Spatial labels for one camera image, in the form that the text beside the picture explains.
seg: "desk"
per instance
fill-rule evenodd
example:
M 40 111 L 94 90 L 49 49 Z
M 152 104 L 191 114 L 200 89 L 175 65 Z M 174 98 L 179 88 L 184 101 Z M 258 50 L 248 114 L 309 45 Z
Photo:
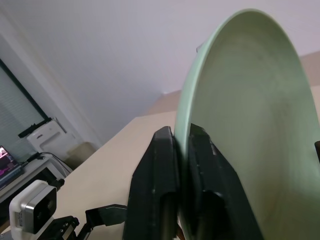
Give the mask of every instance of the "desk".
M 175 124 L 176 112 L 137 117 L 73 171 L 57 193 L 55 218 L 74 216 L 86 222 L 85 210 L 111 204 L 127 205 L 132 174 L 153 134 Z M 94 228 L 89 240 L 121 240 L 124 224 Z

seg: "mint green plate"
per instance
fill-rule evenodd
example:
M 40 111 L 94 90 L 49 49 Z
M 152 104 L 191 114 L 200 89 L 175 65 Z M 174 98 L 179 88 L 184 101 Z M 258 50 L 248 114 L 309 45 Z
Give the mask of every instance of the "mint green plate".
M 203 44 L 186 78 L 174 135 L 186 185 L 190 124 L 239 175 L 267 240 L 320 238 L 320 128 L 299 57 L 268 15 L 243 10 Z M 187 239 L 190 230 L 181 213 Z

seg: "window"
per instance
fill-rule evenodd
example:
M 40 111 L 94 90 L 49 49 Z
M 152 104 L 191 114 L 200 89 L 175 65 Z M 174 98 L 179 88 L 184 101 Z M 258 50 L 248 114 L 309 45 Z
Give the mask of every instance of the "window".
M 0 145 L 19 162 L 35 153 L 18 134 L 47 119 L 47 115 L 0 60 Z

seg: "cable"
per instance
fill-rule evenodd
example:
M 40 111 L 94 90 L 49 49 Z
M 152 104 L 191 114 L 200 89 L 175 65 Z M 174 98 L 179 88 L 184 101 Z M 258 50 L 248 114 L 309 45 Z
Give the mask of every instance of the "cable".
M 68 173 L 69 174 L 71 174 L 71 172 L 64 166 L 64 164 L 65 165 L 67 165 L 65 162 L 63 162 L 59 157 L 57 157 L 56 155 L 54 155 L 53 153 L 51 153 L 51 152 L 47 152 L 47 151 L 44 151 L 44 152 L 41 152 L 40 153 L 41 155 L 42 154 L 49 154 L 49 155 L 51 155 L 51 156 L 53 156 L 59 163 L 60 163 L 60 165 L 65 169 L 65 170 L 67 170 L 68 171 Z

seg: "beige table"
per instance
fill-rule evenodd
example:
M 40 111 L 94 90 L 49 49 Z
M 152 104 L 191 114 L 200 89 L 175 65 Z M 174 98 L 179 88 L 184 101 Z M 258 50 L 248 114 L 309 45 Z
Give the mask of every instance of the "beige table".
M 127 205 L 131 177 L 155 131 L 175 124 L 176 112 L 137 117 L 95 152 L 65 180 L 57 194 L 55 218 L 85 221 L 85 210 L 111 204 Z M 96 227 L 89 240 L 120 240 L 124 224 Z

